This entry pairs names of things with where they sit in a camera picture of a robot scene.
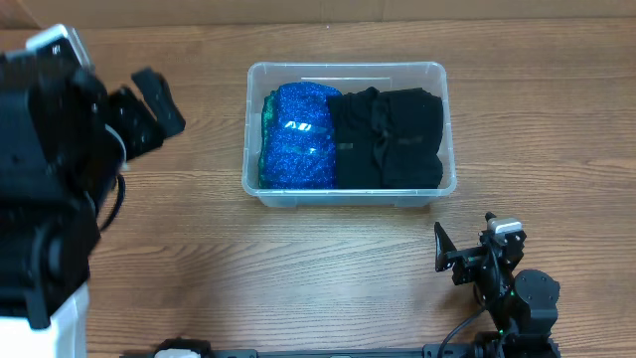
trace black folded clothing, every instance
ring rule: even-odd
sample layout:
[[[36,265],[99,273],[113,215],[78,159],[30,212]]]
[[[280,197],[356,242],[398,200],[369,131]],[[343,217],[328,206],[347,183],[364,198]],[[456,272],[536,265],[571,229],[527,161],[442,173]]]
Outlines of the black folded clothing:
[[[437,151],[441,99],[423,89],[329,97],[340,189],[435,189],[443,174]]]

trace clear plastic bin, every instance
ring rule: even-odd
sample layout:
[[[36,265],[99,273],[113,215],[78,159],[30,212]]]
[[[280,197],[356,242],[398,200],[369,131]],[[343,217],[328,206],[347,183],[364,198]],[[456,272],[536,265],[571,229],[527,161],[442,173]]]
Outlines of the clear plastic bin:
[[[423,88],[442,98],[444,130],[437,155],[444,165],[438,189],[375,190],[280,190],[258,187],[260,156],[260,114],[266,96],[288,83],[308,81],[338,89],[341,93],[357,92],[368,87],[380,91]],[[257,63],[247,73],[247,111],[245,114],[245,148],[242,162],[242,186],[268,207],[298,205],[395,205],[421,207],[455,190],[455,156],[450,128],[450,109],[446,70],[438,63],[384,64],[285,64]]]

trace wooden table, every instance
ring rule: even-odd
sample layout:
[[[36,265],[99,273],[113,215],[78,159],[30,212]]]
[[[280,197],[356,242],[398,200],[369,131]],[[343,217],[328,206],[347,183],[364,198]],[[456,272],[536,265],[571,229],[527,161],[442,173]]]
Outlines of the wooden table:
[[[472,247],[522,219],[521,269],[561,284],[568,357],[636,349],[636,19],[435,21],[82,31],[114,90],[151,65],[186,131],[131,163],[92,268],[88,348],[117,357],[184,335],[218,349],[419,347],[476,309],[433,268],[433,223]],[[28,32],[3,32],[0,48]],[[459,185],[428,208],[269,209],[240,184],[249,66],[437,61]],[[458,340],[491,329],[485,315]]]

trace blue sparkly fabric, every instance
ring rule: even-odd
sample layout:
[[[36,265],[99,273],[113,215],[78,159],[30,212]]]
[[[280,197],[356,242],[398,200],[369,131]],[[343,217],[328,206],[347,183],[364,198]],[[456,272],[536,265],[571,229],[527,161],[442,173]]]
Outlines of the blue sparkly fabric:
[[[281,86],[265,99],[259,186],[336,188],[336,144],[327,96],[337,89],[313,83]]]

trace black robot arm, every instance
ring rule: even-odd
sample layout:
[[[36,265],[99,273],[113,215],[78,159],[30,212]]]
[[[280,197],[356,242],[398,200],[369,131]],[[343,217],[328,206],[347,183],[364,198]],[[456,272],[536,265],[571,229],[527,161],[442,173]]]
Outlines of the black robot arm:
[[[479,246],[462,251],[457,251],[435,223],[435,270],[452,268],[456,285],[474,282],[481,311],[490,313],[498,331],[478,333],[472,345],[426,345],[424,357],[560,357],[550,340],[558,317],[558,282],[535,269],[514,276],[513,270],[524,256],[522,223],[492,213],[486,214],[486,221]]]

